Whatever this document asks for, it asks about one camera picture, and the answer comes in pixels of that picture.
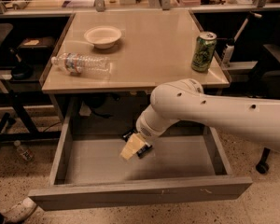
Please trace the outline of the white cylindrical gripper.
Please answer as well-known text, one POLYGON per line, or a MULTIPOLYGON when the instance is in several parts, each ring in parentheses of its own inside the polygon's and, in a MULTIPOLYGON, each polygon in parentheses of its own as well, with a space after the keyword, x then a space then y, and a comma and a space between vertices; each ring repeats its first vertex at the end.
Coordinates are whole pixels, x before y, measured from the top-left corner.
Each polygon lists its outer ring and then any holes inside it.
POLYGON ((149 105, 136 121, 136 130, 139 133, 133 133, 130 136, 120 156, 126 161, 129 160, 145 145, 146 140, 158 138, 177 122, 178 119, 166 119, 162 117, 153 109, 152 105, 149 105))

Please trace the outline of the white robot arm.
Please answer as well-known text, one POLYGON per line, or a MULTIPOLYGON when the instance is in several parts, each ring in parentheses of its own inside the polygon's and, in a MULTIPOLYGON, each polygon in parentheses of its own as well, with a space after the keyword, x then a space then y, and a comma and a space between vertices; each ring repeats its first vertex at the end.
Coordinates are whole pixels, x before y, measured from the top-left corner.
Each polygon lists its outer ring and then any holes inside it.
POLYGON ((201 123, 280 153, 280 100, 207 95, 194 79, 163 83, 136 122, 120 156, 126 160, 181 120, 201 123))

